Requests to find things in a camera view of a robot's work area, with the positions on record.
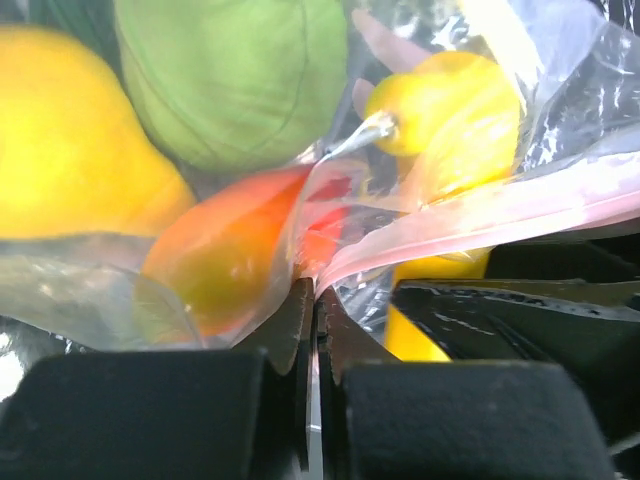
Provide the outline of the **yellow fake pear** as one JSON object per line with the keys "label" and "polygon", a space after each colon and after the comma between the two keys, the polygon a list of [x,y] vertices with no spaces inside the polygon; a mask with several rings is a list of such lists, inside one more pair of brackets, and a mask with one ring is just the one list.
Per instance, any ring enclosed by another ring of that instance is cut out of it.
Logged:
{"label": "yellow fake pear", "polygon": [[156,236],[195,203],[111,67],[79,40],[1,27],[1,236]]}

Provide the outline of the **orange fake mango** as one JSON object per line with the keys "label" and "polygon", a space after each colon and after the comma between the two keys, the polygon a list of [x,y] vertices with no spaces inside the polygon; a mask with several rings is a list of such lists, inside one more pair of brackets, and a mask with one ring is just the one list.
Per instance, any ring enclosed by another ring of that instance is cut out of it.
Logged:
{"label": "orange fake mango", "polygon": [[251,175],[189,209],[152,245],[144,277],[168,288],[209,343],[245,326],[270,284],[309,167]]}

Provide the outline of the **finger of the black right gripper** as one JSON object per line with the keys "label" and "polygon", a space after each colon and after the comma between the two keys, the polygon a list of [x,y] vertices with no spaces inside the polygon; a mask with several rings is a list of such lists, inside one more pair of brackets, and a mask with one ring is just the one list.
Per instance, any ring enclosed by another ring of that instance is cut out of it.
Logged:
{"label": "finger of the black right gripper", "polygon": [[638,433],[638,282],[414,280],[391,302],[454,360],[562,366],[607,439]]}

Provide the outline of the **green fake leaf vegetable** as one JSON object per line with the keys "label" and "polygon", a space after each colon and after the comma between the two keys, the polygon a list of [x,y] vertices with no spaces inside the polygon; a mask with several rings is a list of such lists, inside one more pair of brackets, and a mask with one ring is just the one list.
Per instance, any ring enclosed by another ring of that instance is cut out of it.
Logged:
{"label": "green fake leaf vegetable", "polygon": [[302,153],[329,131],[347,82],[338,1],[118,1],[114,26],[144,128],[211,172]]}

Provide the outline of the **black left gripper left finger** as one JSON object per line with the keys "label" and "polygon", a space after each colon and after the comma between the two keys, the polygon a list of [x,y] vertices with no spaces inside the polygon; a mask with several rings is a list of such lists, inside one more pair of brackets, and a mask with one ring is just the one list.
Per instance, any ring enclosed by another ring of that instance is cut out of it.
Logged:
{"label": "black left gripper left finger", "polygon": [[94,353],[1,323],[5,479],[299,479],[310,280],[229,350]]}

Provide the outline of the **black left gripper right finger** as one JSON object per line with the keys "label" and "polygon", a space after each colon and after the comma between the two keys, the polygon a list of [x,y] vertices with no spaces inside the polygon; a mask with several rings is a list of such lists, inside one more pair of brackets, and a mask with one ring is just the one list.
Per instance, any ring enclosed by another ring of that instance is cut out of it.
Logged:
{"label": "black left gripper right finger", "polygon": [[559,366],[400,362],[326,291],[316,304],[328,479],[611,479],[585,396]]}

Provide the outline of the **clear zip top bag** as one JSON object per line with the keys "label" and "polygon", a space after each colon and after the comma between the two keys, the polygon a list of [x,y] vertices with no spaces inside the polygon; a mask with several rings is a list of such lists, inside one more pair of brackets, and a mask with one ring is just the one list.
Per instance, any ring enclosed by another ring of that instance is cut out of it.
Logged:
{"label": "clear zip top bag", "polygon": [[[388,266],[469,264],[513,240],[639,213],[639,21],[618,21],[601,2],[338,1],[347,21],[347,82],[329,131],[290,160],[243,173],[197,168],[150,137],[124,82],[116,2],[5,1],[1,27],[56,30],[100,56],[150,142],[192,189],[192,207],[254,174],[295,167],[310,174],[266,293],[226,342],[207,343],[177,295],[141,273],[154,242],[185,212],[156,236],[1,236],[6,317],[96,350],[222,348],[262,324],[302,278],[318,291],[367,284]],[[521,107],[515,169],[505,180],[419,205],[402,195],[396,157],[377,146],[394,133],[394,119],[367,117],[364,107],[385,78],[445,51],[484,56],[507,75]]]}

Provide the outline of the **yellow fake pepper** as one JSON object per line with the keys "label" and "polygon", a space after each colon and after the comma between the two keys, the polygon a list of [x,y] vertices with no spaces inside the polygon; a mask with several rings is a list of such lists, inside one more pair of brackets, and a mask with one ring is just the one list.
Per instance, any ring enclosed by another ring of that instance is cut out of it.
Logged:
{"label": "yellow fake pepper", "polygon": [[419,205],[505,180],[515,169],[520,99],[484,56],[440,52],[385,78],[365,103],[365,116],[376,113],[395,121],[377,146],[396,157],[402,195]]}

